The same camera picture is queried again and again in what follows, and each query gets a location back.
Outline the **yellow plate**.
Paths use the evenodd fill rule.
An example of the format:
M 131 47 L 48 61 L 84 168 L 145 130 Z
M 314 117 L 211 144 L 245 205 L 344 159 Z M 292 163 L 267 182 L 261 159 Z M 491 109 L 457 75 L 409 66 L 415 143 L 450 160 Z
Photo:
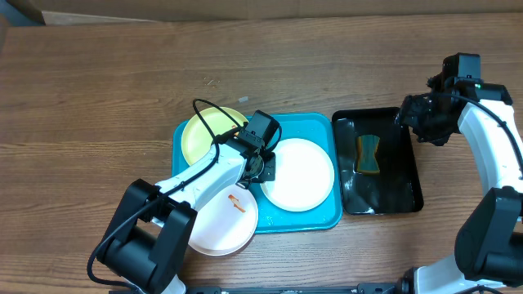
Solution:
M 240 112 L 234 109 L 227 107 L 222 109 L 230 115 L 230 118 L 213 107 L 200 111 L 200 115 L 211 127 L 215 136 L 237 126 L 242 126 L 248 121 Z M 199 116 L 195 114 L 188 121 L 181 134 L 181 152 L 184 159 L 189 165 L 196 163 L 210 150 L 211 145 L 212 137 L 210 133 L 199 119 Z

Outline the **green yellow sponge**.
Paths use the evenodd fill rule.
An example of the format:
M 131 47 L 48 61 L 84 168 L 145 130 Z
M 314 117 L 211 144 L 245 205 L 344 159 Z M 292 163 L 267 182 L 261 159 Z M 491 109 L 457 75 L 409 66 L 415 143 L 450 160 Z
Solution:
M 376 153 L 380 138 L 375 135 L 362 135 L 356 138 L 356 171 L 365 175 L 380 173 Z

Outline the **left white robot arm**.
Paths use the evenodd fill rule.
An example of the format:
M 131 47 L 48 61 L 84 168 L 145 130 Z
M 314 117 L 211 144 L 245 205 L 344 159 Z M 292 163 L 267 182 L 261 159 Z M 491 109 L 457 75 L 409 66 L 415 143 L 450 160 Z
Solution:
M 218 145 L 167 180 L 135 180 L 88 259 L 89 278 L 125 293 L 186 293 L 177 274 L 198 211 L 230 185 L 274 178 L 273 153 Z

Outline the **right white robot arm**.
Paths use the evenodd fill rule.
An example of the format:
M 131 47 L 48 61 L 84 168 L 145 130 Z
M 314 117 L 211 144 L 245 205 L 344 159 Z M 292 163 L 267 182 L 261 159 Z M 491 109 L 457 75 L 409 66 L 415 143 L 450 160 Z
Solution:
M 522 140 L 503 85 L 472 82 L 406 96 L 397 115 L 421 142 L 469 144 L 484 196 L 458 232 L 450 256 L 412 270 L 403 293 L 497 293 L 522 284 Z

